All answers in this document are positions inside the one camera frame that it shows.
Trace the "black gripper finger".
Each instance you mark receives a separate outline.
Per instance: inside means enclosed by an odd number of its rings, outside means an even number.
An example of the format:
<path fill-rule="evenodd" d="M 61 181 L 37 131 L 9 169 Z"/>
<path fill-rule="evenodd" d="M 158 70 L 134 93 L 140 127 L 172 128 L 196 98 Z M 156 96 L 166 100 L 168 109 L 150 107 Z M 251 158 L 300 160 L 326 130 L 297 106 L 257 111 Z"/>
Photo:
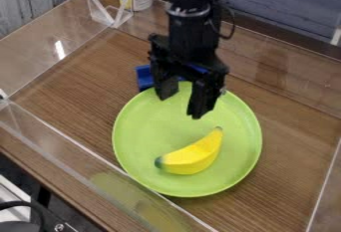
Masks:
<path fill-rule="evenodd" d="M 154 80 L 157 95 L 165 101 L 178 93 L 178 76 L 174 74 L 156 73 Z"/>
<path fill-rule="evenodd" d="M 193 119 L 201 119 L 215 109 L 223 87 L 221 80 L 200 79 L 192 83 L 186 114 Z"/>

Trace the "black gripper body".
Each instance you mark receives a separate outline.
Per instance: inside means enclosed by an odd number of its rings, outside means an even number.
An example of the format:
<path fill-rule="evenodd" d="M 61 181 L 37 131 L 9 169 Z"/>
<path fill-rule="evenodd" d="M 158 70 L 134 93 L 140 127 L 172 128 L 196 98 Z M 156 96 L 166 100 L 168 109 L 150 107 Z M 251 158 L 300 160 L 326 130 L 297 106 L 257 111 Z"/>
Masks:
<path fill-rule="evenodd" d="M 198 11 L 168 9 L 170 31 L 168 35 L 150 34 L 152 72 L 174 74 L 194 82 L 200 79 L 221 80 L 229 73 L 228 65 L 217 56 L 220 39 L 229 39 L 220 32 L 221 10 L 202 8 Z M 208 70 L 197 72 L 190 66 Z"/>

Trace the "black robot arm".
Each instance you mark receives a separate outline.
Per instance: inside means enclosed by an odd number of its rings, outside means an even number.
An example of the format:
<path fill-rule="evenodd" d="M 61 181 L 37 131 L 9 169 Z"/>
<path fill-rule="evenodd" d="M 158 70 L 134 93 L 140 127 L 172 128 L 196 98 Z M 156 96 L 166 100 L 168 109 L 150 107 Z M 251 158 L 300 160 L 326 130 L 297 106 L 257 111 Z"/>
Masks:
<path fill-rule="evenodd" d="M 178 92 L 178 80 L 192 82 L 186 114 L 194 119 L 215 109 L 229 67 L 216 50 L 220 35 L 220 0 L 170 0 L 169 33 L 150 34 L 152 73 L 161 100 Z"/>

